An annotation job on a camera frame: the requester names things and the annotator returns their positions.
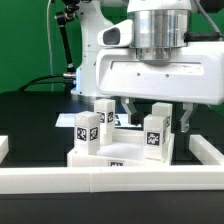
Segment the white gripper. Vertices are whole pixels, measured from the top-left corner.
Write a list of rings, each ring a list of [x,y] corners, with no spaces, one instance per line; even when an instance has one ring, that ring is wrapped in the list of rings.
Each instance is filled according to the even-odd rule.
[[[168,61],[140,61],[131,48],[103,49],[96,60],[96,83],[101,93],[122,96],[130,125],[140,123],[133,98],[188,102],[180,119],[186,133],[193,103],[224,102],[224,42],[189,43],[173,50]]]

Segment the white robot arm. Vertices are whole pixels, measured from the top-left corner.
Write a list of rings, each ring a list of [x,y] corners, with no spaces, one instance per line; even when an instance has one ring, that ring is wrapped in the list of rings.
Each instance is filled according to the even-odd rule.
[[[224,42],[189,32],[198,0],[118,0],[127,19],[97,33],[96,86],[119,96],[125,111],[136,114],[134,100],[187,105],[186,123],[196,104],[224,102]]]

